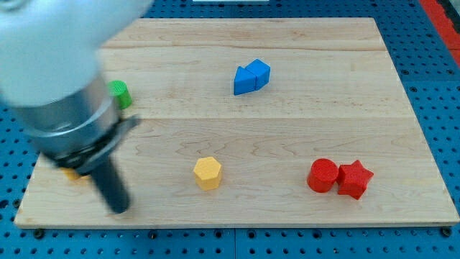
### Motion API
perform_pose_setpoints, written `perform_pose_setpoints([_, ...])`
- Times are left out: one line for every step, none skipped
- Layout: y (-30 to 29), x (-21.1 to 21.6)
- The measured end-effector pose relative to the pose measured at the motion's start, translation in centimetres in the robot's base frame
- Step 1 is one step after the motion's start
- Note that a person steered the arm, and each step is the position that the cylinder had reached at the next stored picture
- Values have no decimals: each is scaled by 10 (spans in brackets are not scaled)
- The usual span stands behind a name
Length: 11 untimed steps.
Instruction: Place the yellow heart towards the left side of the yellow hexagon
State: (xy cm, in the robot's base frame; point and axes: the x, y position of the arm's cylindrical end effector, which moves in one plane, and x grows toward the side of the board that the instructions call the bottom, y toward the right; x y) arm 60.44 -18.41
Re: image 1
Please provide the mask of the dark grey tool flange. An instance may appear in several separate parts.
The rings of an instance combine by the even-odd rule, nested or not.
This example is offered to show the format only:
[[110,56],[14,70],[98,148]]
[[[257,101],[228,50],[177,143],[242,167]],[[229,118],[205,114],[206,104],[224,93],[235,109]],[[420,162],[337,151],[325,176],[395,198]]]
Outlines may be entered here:
[[71,168],[79,175],[88,175],[97,165],[109,158],[124,136],[140,122],[141,119],[134,115],[117,122],[102,138],[91,144],[57,154],[45,151],[42,153],[58,168]]

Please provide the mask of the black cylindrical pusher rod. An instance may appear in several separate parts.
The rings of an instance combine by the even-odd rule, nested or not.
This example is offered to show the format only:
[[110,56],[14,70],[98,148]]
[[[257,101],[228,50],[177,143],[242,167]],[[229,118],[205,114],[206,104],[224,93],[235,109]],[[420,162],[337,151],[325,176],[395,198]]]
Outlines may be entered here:
[[129,192],[110,157],[91,171],[91,178],[113,213],[121,214],[129,208]]

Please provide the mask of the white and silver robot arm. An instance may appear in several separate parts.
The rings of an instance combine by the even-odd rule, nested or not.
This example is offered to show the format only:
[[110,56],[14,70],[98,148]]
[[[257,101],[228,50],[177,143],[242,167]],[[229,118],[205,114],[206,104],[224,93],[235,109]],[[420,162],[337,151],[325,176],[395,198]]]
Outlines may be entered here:
[[98,58],[101,46],[140,18],[150,0],[3,1],[1,100],[54,166],[90,176],[115,213],[129,193],[111,161],[139,124],[123,118]]

